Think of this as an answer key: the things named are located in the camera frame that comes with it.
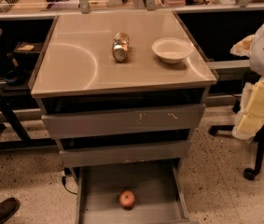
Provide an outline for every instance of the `person's foot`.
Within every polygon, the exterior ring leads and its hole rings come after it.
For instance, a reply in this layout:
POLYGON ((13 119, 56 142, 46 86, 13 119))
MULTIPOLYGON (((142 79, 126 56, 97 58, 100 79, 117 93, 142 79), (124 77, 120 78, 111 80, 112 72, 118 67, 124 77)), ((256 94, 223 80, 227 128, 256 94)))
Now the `person's foot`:
POLYGON ((4 223, 19 208, 20 203, 15 198, 8 198, 0 203, 0 223, 4 223))

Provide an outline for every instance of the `metal can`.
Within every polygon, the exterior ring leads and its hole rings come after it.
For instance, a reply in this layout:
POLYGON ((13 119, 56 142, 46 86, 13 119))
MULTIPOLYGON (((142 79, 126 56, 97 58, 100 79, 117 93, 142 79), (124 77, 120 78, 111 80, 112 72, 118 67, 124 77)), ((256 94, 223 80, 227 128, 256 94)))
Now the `metal can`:
POLYGON ((128 57, 130 38, 125 33, 117 33, 114 36, 112 53, 119 63, 124 62, 128 57))

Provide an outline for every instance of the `gray drawer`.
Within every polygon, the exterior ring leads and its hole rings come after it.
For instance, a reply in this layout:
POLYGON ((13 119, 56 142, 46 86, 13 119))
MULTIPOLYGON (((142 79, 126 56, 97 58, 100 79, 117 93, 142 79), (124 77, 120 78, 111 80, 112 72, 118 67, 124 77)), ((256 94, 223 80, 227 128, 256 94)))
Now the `gray drawer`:
POLYGON ((166 141, 122 146, 102 144, 100 147, 62 150, 60 154, 64 166, 82 167, 184 158, 188 154, 189 147, 189 141, 166 141))
POLYGON ((188 220, 176 170, 165 161, 80 168, 77 224, 198 224, 188 220), (124 210, 119 194, 135 195, 132 210, 124 210))
POLYGON ((42 117, 52 139, 195 128, 205 106, 171 105, 42 117))

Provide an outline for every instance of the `terrazzo floor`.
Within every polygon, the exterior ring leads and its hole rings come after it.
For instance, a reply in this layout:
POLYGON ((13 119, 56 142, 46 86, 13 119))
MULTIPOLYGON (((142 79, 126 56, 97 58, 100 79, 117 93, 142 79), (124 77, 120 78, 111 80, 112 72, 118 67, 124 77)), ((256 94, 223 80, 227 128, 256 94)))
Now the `terrazzo floor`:
MULTIPOLYGON (((21 119, 32 138, 49 137, 41 120, 21 119)), ((192 221, 264 223, 264 162, 256 180, 243 178, 243 169, 254 165, 256 143, 236 140, 226 132, 208 134, 211 125, 233 121, 230 106, 208 107, 192 136, 178 173, 192 221)), ((16 138, 9 126, 0 133, 0 141, 16 138)), ((0 151, 0 202, 10 196, 21 202, 7 224, 75 223, 76 195, 64 189, 62 168, 56 147, 0 151)), ((73 177, 67 177, 66 187, 77 191, 73 177)))

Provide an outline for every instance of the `white bowl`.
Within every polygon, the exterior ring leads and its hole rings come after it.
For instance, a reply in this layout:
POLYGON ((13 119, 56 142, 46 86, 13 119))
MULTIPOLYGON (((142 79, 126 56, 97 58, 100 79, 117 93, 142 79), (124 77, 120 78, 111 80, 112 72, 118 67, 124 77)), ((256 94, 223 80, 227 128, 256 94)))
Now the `white bowl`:
POLYGON ((165 63, 179 63, 191 54, 192 46, 187 41, 168 37, 155 41, 152 50, 165 63))

